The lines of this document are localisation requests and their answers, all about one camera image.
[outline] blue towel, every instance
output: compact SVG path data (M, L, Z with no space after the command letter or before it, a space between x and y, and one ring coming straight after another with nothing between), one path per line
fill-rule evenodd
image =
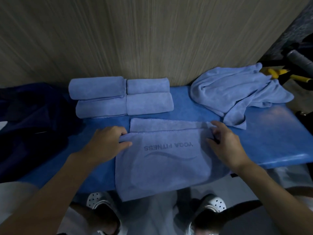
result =
M126 97L108 100L78 101L76 115L78 118L109 118L126 115Z
M210 129L128 133L133 145L115 159L116 190L122 201L211 182L229 173L205 138Z
M174 110L172 95L169 92L127 95L127 114L145 115Z
M201 129L210 127L214 127L210 122L133 118L131 119L131 127L129 132L137 133L166 130Z
M249 106L270 107L293 99L277 79L260 73L261 63L243 68L214 68L198 77L190 97L223 117L226 125L246 129L245 110Z
M168 79L127 80L127 94L143 94L153 92L170 92L170 82Z
M72 79L68 86L73 100L116 98L126 95L126 79L123 77L91 77Z

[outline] person's left hand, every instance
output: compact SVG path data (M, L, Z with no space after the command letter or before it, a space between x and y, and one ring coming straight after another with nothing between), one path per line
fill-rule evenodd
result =
M107 162L132 145L132 142L119 143L119 137L124 134L126 129L119 126L97 129L89 143L73 156L94 166Z

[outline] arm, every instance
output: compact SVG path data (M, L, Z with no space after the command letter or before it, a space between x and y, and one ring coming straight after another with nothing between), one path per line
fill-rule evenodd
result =
M253 163L242 148L239 137L225 124L212 123L217 126L213 134L220 143L208 139L211 148L252 189L281 231L285 234L313 234L313 212Z
M119 143L123 127L97 130L91 141L71 154L60 171L0 225L0 234L57 234L72 198L89 173L111 160L131 142Z

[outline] hand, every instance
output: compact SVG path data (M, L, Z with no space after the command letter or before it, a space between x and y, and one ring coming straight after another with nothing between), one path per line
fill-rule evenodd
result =
M132 145L132 142L119 143L119 137L124 134L127 134L126 129L119 126L97 129L88 144L73 157L94 166L107 162Z
M238 174L243 166L254 164L247 156L236 134L222 122L212 121L211 123L216 126L212 128L212 132L220 143L217 144L209 138L207 138L207 142L226 166Z

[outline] forearm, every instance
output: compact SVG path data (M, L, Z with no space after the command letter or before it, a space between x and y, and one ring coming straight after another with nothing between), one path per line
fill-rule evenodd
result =
M0 234L55 235L66 210L93 167L73 160L0 225Z
M286 234L313 234L313 212L278 185L256 164L243 167L238 175L260 199L265 209Z

